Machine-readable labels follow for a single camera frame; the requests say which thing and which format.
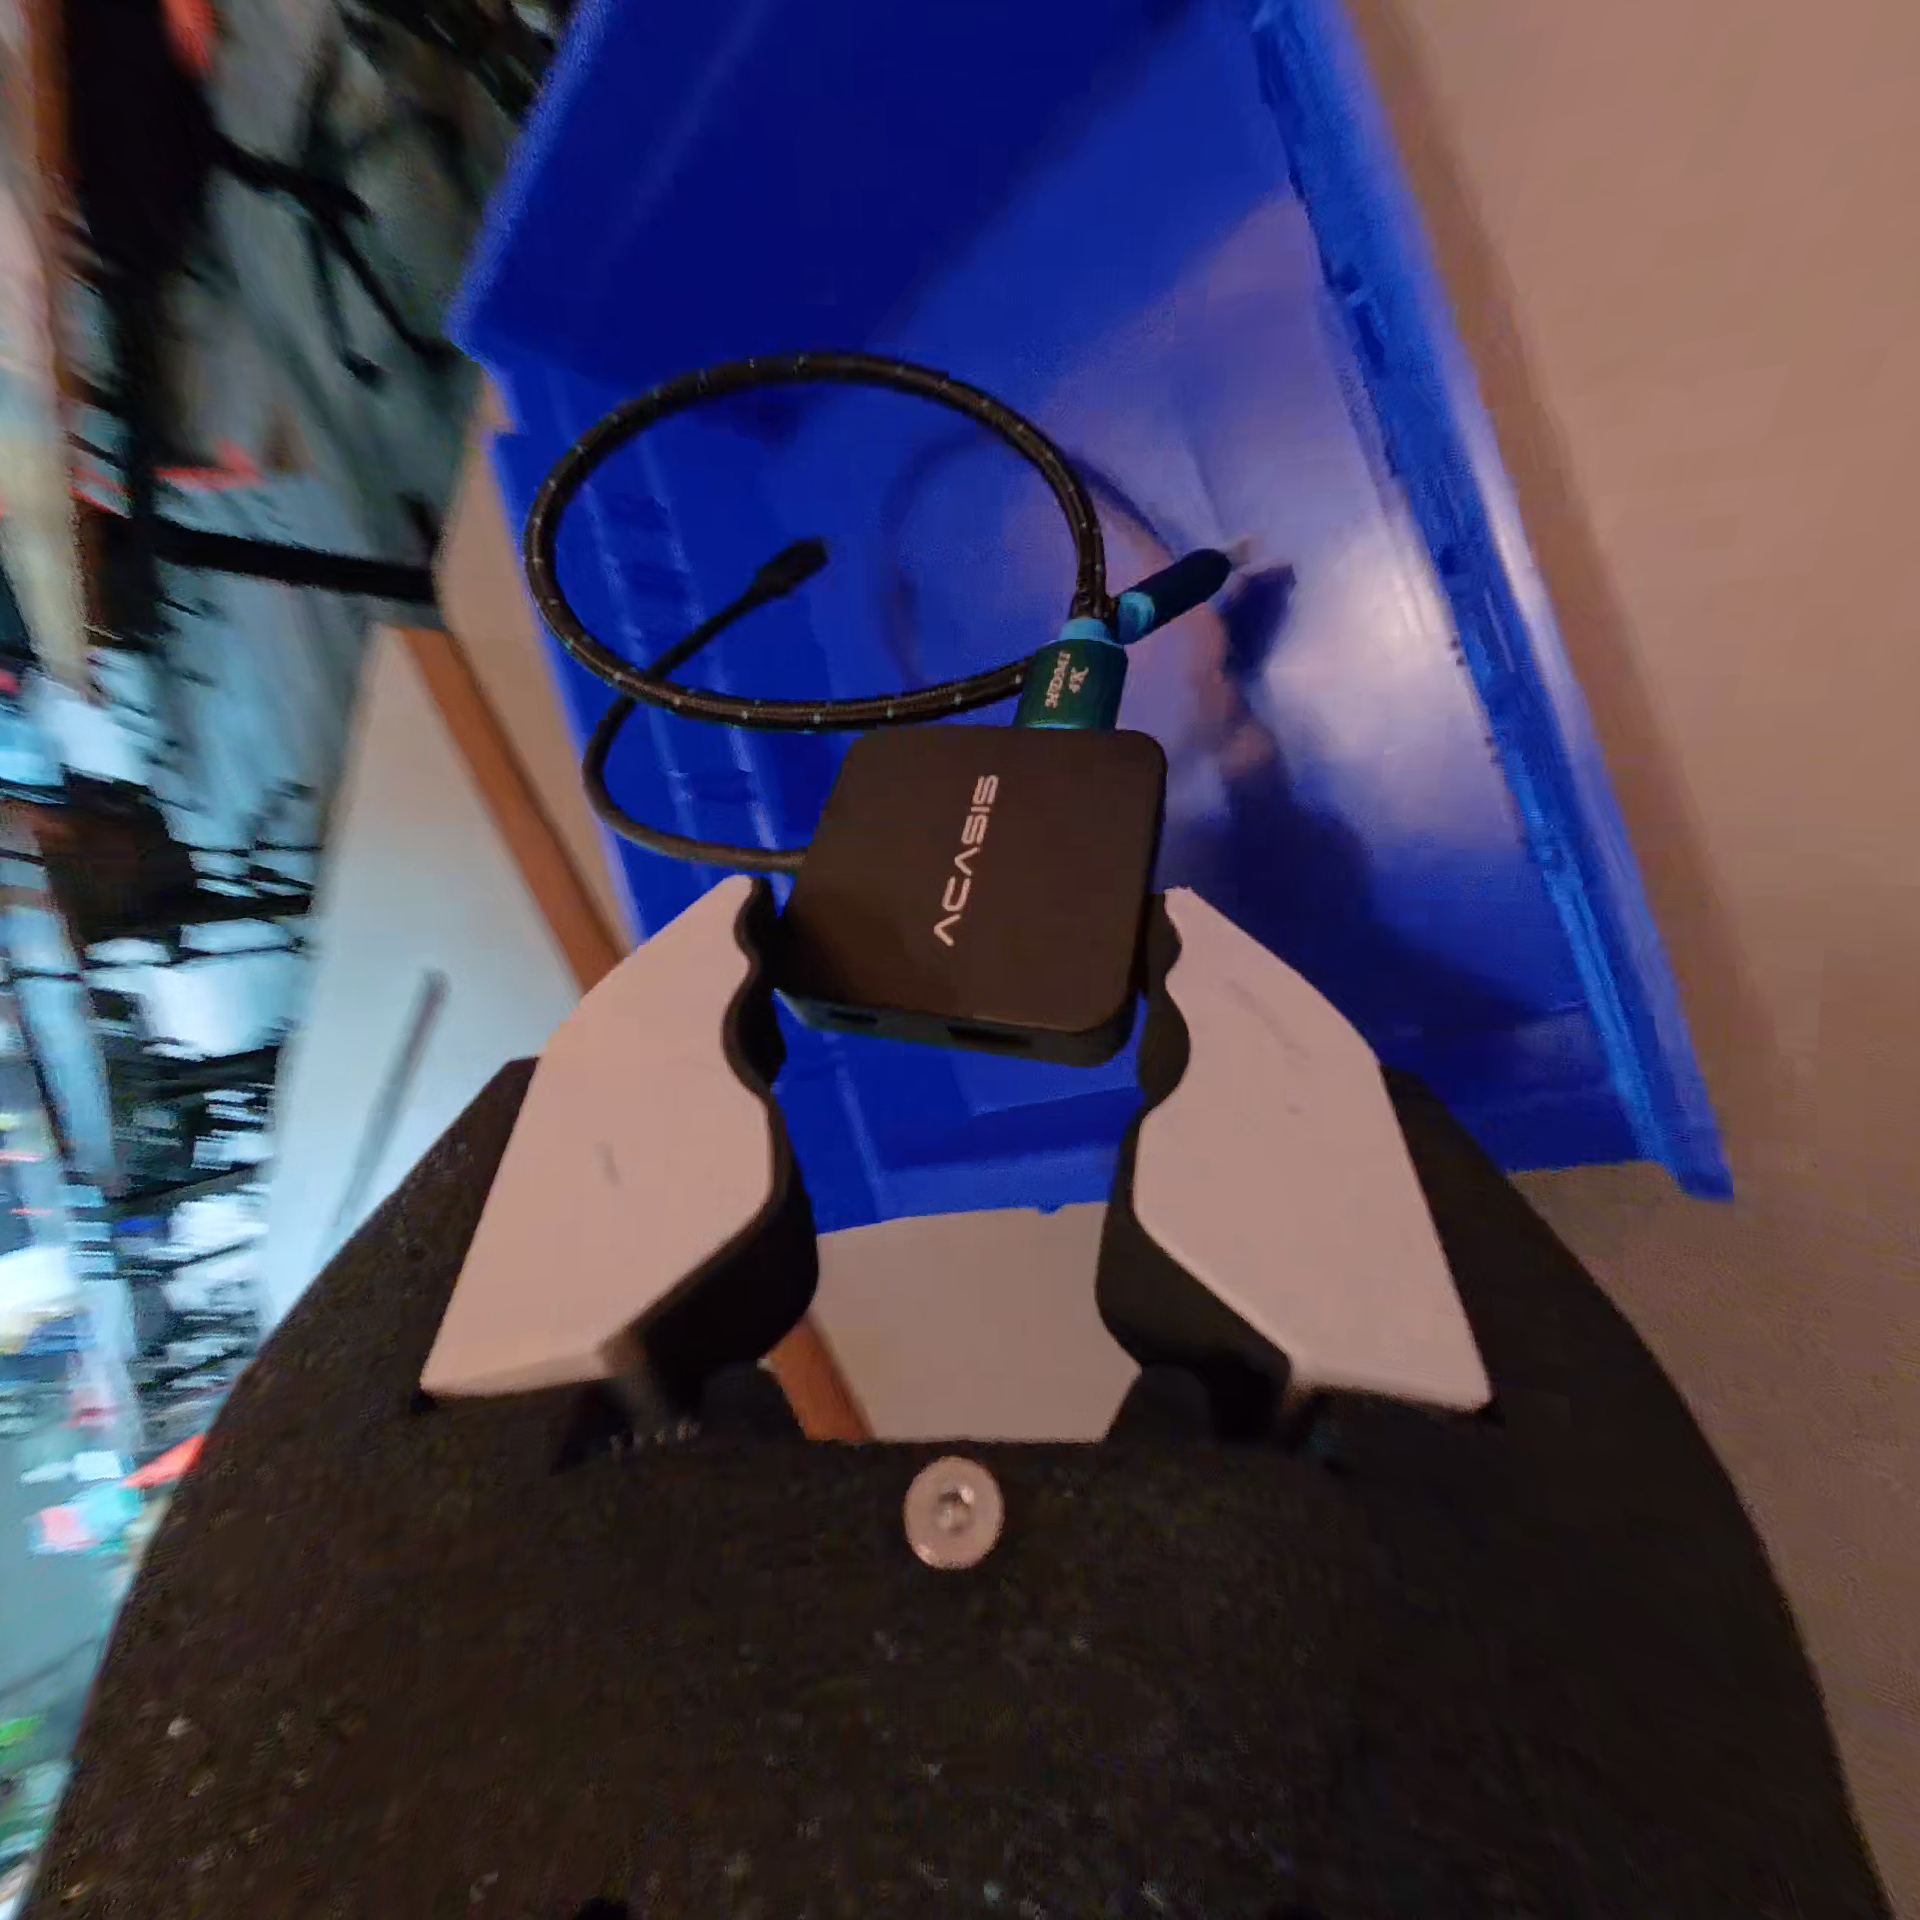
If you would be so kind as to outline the black square usb hub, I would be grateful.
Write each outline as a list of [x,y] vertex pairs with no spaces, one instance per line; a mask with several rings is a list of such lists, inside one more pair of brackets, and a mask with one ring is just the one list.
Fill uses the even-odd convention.
[[775,990],[819,1033],[1103,1063],[1136,1020],[1162,805],[1143,731],[869,731],[778,916]]

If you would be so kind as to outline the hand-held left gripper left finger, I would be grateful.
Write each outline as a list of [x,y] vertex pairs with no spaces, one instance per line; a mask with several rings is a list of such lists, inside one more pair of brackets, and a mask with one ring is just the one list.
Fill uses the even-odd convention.
[[778,1106],[767,877],[726,877],[545,1041],[422,1369],[434,1399],[621,1380],[695,1416],[819,1285]]

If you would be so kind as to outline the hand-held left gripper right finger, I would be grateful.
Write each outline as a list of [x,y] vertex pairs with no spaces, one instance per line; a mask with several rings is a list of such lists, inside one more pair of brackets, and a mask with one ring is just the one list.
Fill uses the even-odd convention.
[[1149,911],[1136,1078],[1092,1299],[1143,1380],[1213,1433],[1496,1399],[1370,1044],[1187,888]]

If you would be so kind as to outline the blue plastic bin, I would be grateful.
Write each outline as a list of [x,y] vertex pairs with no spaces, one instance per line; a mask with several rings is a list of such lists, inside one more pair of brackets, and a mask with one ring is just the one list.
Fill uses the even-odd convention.
[[[508,540],[657,382],[874,350],[1085,474],[1109,579],[1229,590],[1133,651],[1160,886],[1307,974],[1506,1169],[1730,1194],[1714,1106],[1496,432],[1334,3],[589,3],[449,314],[506,414]],[[902,395],[775,387],[651,426],[561,525],[651,663],[793,540],[829,569],[685,673],[856,700],[1024,659],[1070,543],[1001,443]],[[1101,1067],[786,1025],[823,1227],[1096,1200]]]

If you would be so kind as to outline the braided usb cable teal plugs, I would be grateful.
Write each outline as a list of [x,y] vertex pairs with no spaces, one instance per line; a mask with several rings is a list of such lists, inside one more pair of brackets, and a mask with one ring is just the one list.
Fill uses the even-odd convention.
[[[611,646],[589,631],[561,583],[557,543],[566,512],[604,459],[667,419],[781,385],[851,385],[918,399],[973,420],[1023,456],[1050,492],[1073,548],[1069,621],[1059,636],[1024,663],[847,702],[745,700],[682,684],[670,670],[644,670],[614,655]],[[1106,540],[1089,485],[1039,424],[964,380],[866,350],[745,357],[671,374],[618,404],[598,419],[554,468],[549,468],[522,522],[519,566],[541,627],[583,673],[611,684],[618,695],[698,724],[806,734],[930,724],[1009,700],[1017,702],[1015,728],[1023,731],[1118,731],[1128,646],[1207,603],[1233,575],[1233,557],[1229,553],[1194,548],[1136,589],[1118,595],[1106,580]]]

